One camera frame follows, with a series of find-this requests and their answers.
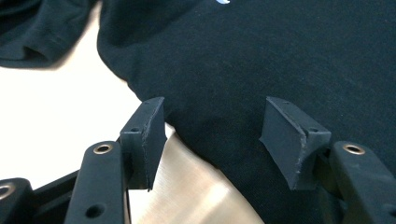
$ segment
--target black t-shirt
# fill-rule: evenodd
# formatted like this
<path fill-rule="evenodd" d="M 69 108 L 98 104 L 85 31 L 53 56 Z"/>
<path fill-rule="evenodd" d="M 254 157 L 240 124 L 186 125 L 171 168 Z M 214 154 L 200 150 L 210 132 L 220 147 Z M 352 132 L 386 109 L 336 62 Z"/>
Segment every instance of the black t-shirt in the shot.
<path fill-rule="evenodd" d="M 370 147 L 396 174 L 395 4 L 105 0 L 98 51 L 141 100 L 165 97 L 166 121 L 266 223 L 320 223 L 317 193 L 289 191 L 259 141 L 265 97 Z"/>

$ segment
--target black cloth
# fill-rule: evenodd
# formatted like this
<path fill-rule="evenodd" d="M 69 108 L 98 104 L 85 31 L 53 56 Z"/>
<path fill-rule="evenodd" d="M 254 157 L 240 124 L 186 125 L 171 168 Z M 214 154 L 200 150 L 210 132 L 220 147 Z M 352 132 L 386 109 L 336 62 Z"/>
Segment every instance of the black cloth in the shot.
<path fill-rule="evenodd" d="M 370 147 L 396 174 L 395 4 L 105 0 L 98 51 L 139 99 L 165 97 L 166 121 L 266 223 L 320 223 L 317 194 L 289 191 L 259 141 L 265 97 Z"/>
<path fill-rule="evenodd" d="M 0 66 L 45 67 L 80 37 L 96 0 L 0 0 Z"/>

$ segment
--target table surface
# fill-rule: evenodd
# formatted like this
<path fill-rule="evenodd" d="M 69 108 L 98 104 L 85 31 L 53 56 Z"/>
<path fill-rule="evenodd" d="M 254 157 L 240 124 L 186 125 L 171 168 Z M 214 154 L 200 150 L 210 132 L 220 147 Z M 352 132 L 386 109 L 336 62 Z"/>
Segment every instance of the table surface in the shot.
<path fill-rule="evenodd" d="M 77 44 L 43 69 L 0 67 L 0 179 L 33 189 L 79 169 L 84 151 L 115 140 L 140 105 L 96 50 L 98 3 Z M 154 190 L 130 190 L 133 223 L 261 223 L 228 179 L 170 126 Z"/>

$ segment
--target white logo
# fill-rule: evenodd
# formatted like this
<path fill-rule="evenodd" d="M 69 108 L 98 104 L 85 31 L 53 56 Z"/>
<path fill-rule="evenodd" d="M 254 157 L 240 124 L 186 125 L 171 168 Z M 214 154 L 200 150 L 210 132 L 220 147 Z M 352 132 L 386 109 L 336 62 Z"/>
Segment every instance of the white logo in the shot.
<path fill-rule="evenodd" d="M 216 0 L 216 1 L 218 1 L 218 3 L 220 3 L 220 4 L 229 4 L 230 3 L 229 0 Z"/>

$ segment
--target screw hole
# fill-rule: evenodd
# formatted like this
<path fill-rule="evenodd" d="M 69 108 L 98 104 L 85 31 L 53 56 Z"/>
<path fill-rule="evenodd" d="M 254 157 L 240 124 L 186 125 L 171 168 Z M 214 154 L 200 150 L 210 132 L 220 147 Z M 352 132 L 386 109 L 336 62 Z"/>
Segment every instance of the screw hole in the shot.
<path fill-rule="evenodd" d="M 105 154 L 107 152 L 109 152 L 111 149 L 113 149 L 113 146 L 108 145 L 108 144 L 103 144 L 99 147 L 96 147 L 93 152 L 95 154 Z"/>
<path fill-rule="evenodd" d="M 349 153 L 356 154 L 356 155 L 363 155 L 366 151 L 363 148 L 353 146 L 353 145 L 344 145 L 343 149 Z"/>
<path fill-rule="evenodd" d="M 318 129 L 317 128 L 308 128 L 308 131 L 312 132 L 312 133 L 317 133 Z"/>
<path fill-rule="evenodd" d="M 96 204 L 87 209 L 85 216 L 88 218 L 96 218 L 105 212 L 105 207 L 101 204 Z"/>
<path fill-rule="evenodd" d="M 0 186 L 0 201 L 11 195 L 15 190 L 15 186 L 12 183 L 6 183 Z"/>

